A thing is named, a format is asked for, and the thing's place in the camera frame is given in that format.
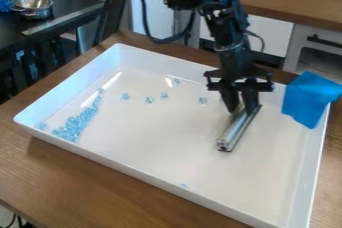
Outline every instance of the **blue bead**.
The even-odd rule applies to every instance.
[[[160,99],[165,100],[165,99],[168,99],[168,98],[169,98],[169,95],[167,93],[163,92],[163,93],[160,94]]]
[[[153,102],[154,102],[154,98],[153,97],[150,97],[150,96],[146,97],[145,103],[152,104]]]
[[[52,134],[69,142],[76,143],[81,136],[82,131],[97,113],[101,100],[102,97],[97,96],[91,104],[91,107],[84,108],[82,112],[75,117],[69,117],[65,123],[65,127],[54,129]]]
[[[178,86],[179,84],[180,84],[180,80],[179,79],[173,79],[173,81],[172,81],[172,84],[174,85],[174,86]]]
[[[198,102],[204,105],[208,102],[208,99],[206,99],[205,97],[200,97],[198,98]]]
[[[122,99],[123,100],[129,100],[129,95],[127,93],[122,94]]]
[[[100,94],[104,94],[105,90],[103,88],[99,88],[99,89],[97,89],[97,92],[99,92]]]
[[[45,124],[45,123],[39,123],[39,124],[36,125],[36,128],[39,129],[39,130],[41,130],[41,131],[44,131],[44,130],[46,130],[46,128],[47,128],[47,124]]]

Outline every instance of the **cable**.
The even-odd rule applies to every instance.
[[[261,41],[261,53],[263,53],[265,50],[265,45],[266,45],[264,39],[262,37],[260,37],[258,34],[251,32],[251,31],[248,31],[248,30],[245,31],[245,34],[252,36],[252,37],[255,37],[255,38],[258,38]]]
[[[181,33],[165,38],[165,39],[156,39],[154,37],[152,37],[151,32],[150,32],[150,28],[148,26],[148,20],[147,20],[147,8],[146,8],[146,2],[145,0],[140,0],[141,1],[141,6],[142,6],[142,20],[143,20],[143,26],[144,26],[144,30],[145,33],[147,35],[147,37],[154,43],[156,44],[165,44],[165,43],[170,43],[173,42],[175,40],[179,40],[185,36],[189,36],[192,26],[194,24],[195,18],[196,18],[196,13],[193,10],[189,19],[189,23],[186,26],[186,28],[184,29],[184,31],[182,31]]]
[[[9,223],[9,225],[7,225],[5,227],[0,226],[0,228],[10,228],[14,224],[14,221],[15,221],[16,217],[17,217],[17,215],[13,214],[12,221]]]

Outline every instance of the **tray rim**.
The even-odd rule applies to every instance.
[[[294,220],[296,220],[298,218],[298,216],[299,216],[299,214],[295,212],[296,209],[297,210],[301,210],[301,208],[298,207],[299,204],[297,206],[294,205],[295,202],[296,202],[296,199],[299,198],[298,195],[302,194],[301,190],[298,189],[298,186],[296,186],[295,193],[294,193],[295,196],[293,197],[293,202],[291,204],[289,215],[288,215],[288,218],[287,218],[288,225],[286,225],[286,226],[275,226],[274,224],[269,223],[266,220],[262,220],[259,217],[254,217],[253,215],[251,215],[249,213],[244,213],[242,211],[237,211],[237,210],[235,210],[235,209],[233,209],[233,208],[231,208],[231,207],[229,207],[227,205],[220,204],[217,201],[213,201],[213,200],[205,198],[205,197],[203,197],[203,196],[201,196],[199,194],[196,194],[195,192],[186,190],[185,188],[181,188],[178,185],[175,185],[175,184],[163,181],[163,180],[161,180],[161,179],[159,179],[157,177],[153,177],[153,176],[151,176],[149,174],[137,171],[134,168],[131,168],[131,167],[126,166],[124,164],[120,164],[120,163],[118,163],[118,162],[116,162],[116,161],[114,161],[112,159],[100,156],[100,155],[98,155],[96,153],[88,152],[87,150],[83,149],[82,147],[78,146],[77,144],[71,144],[70,142],[67,142],[67,141],[65,141],[63,139],[52,137],[51,135],[49,135],[49,134],[47,134],[47,133],[45,133],[43,131],[40,131],[39,129],[37,129],[37,128],[33,127],[33,126],[28,126],[28,125],[26,125],[26,124],[21,122],[21,116],[23,114],[25,114],[25,112],[30,110],[32,108],[32,106],[37,104],[37,102],[39,102],[39,101],[43,101],[44,97],[46,95],[52,94],[52,92],[57,87],[59,87],[62,83],[70,80],[74,75],[80,73],[83,69],[85,69],[86,67],[89,67],[91,64],[96,63],[102,55],[104,55],[106,52],[110,51],[114,47],[129,47],[129,48],[133,48],[133,49],[136,49],[136,50],[143,50],[143,51],[146,51],[146,52],[154,53],[154,54],[157,54],[157,55],[162,56],[162,57],[168,57],[168,58],[177,59],[179,61],[186,62],[186,63],[189,63],[189,64],[194,64],[194,65],[208,67],[208,68],[214,68],[214,67],[211,67],[211,66],[208,66],[208,65],[203,65],[203,64],[200,64],[200,63],[196,63],[196,62],[191,62],[191,61],[188,61],[188,60],[183,60],[181,58],[177,58],[177,57],[174,57],[174,56],[168,56],[168,55],[165,55],[165,54],[160,54],[160,53],[157,53],[157,52],[153,52],[153,51],[137,48],[137,47],[130,46],[130,45],[127,45],[127,44],[116,43],[116,44],[112,45],[110,48],[108,48],[106,51],[101,53],[99,56],[95,57],[92,61],[90,61],[89,63],[84,65],[82,68],[77,70],[70,77],[66,78],[64,81],[62,81],[56,87],[54,87],[51,90],[49,90],[47,93],[45,93],[39,99],[34,101],[28,107],[26,107],[23,111],[18,113],[14,117],[14,119],[13,119],[14,122],[17,123],[18,125],[20,125],[30,135],[33,135],[34,137],[37,137],[37,138],[39,138],[39,139],[41,139],[41,140],[43,140],[43,141],[45,141],[47,143],[51,143],[51,144],[56,145],[58,147],[61,147],[63,149],[69,150],[69,151],[71,151],[73,153],[76,153],[76,154],[82,156],[82,157],[88,158],[88,159],[90,159],[92,161],[95,161],[97,163],[100,163],[102,165],[110,167],[110,168],[114,169],[115,171],[119,171],[119,172],[124,173],[126,175],[135,177],[135,178],[137,178],[137,179],[139,179],[141,181],[149,183],[149,184],[151,184],[153,186],[156,186],[156,187],[158,187],[160,189],[163,189],[165,191],[171,192],[171,193],[173,193],[176,196],[180,196],[180,197],[185,198],[185,199],[187,199],[189,201],[195,202],[195,203],[197,203],[197,204],[199,204],[199,205],[201,205],[203,207],[206,207],[206,208],[214,210],[214,211],[216,211],[218,213],[221,213],[221,214],[223,214],[223,215],[225,215],[225,216],[227,216],[229,218],[236,219],[238,221],[241,221],[243,223],[246,223],[248,225],[252,225],[252,226],[255,226],[255,227],[265,227],[265,228],[269,228],[269,227],[270,228],[292,227],[292,226],[288,226],[288,225],[293,224],[295,222]],[[320,160],[321,160],[321,156],[322,156],[322,150],[323,150],[323,146],[324,146],[324,137],[325,137],[326,129],[327,129],[327,120],[328,120],[328,117],[329,117],[329,111],[330,111],[330,105],[328,106],[328,108],[326,109],[325,114],[324,114],[324,129],[323,129],[323,134],[321,136],[322,138],[320,140],[321,143],[319,145],[320,149],[319,149],[319,153],[318,153],[318,156],[317,156],[318,162],[317,162],[317,165],[315,167],[314,180],[312,181],[312,186],[313,186],[312,193],[311,193],[312,196],[310,198],[310,204],[308,206],[309,207],[308,212],[307,212],[307,214],[305,214],[305,216],[307,216],[307,218],[302,218],[303,214],[301,214],[301,217],[300,217],[300,219],[302,219],[302,222],[303,222],[304,219],[306,219],[305,227],[308,227],[309,222],[310,222],[310,216],[311,216],[312,206],[313,206],[313,201],[314,201],[314,193],[315,193],[315,188],[316,188],[316,185],[317,185],[319,165],[320,165]],[[303,176],[302,168],[303,168],[303,165],[301,165],[301,171],[299,171],[299,175],[298,175],[299,177]]]

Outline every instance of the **white tray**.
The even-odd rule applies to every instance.
[[[263,107],[234,152],[219,152],[215,138],[228,113],[206,89],[203,72],[212,69],[116,44],[14,120],[46,142],[253,227],[308,227],[329,108],[309,130],[281,114],[285,86],[276,84],[261,94]],[[97,96],[98,111],[76,143],[53,136]]]

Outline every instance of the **small blue object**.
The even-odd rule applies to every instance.
[[[341,95],[342,85],[304,72],[286,87],[282,113],[313,129],[326,106]]]
[[[146,97],[145,102],[146,102],[147,104],[152,104],[152,103],[154,102],[154,98],[148,96],[148,97]]]
[[[99,94],[104,94],[105,90],[103,88],[98,88],[97,92],[99,92]]]
[[[205,97],[200,97],[198,98],[198,102],[204,105],[208,102],[208,99],[206,99]]]
[[[127,93],[122,94],[123,100],[129,100],[129,95]]]
[[[97,113],[102,97],[97,96],[90,107],[84,108],[80,115],[69,117],[64,127],[54,129],[52,134],[64,140],[76,143],[82,131],[88,126]]]
[[[47,129],[47,124],[46,123],[38,123],[37,125],[36,125],[36,128],[37,129],[39,129],[39,130],[41,130],[41,131],[45,131],[46,129]]]
[[[180,80],[177,79],[177,78],[176,78],[176,79],[173,79],[172,84],[173,84],[174,86],[179,86]]]
[[[10,0],[0,0],[0,12],[9,12],[12,2]]]
[[[163,93],[160,94],[160,99],[161,100],[165,100],[165,99],[168,99],[168,98],[169,98],[169,95],[167,93],[163,92]]]

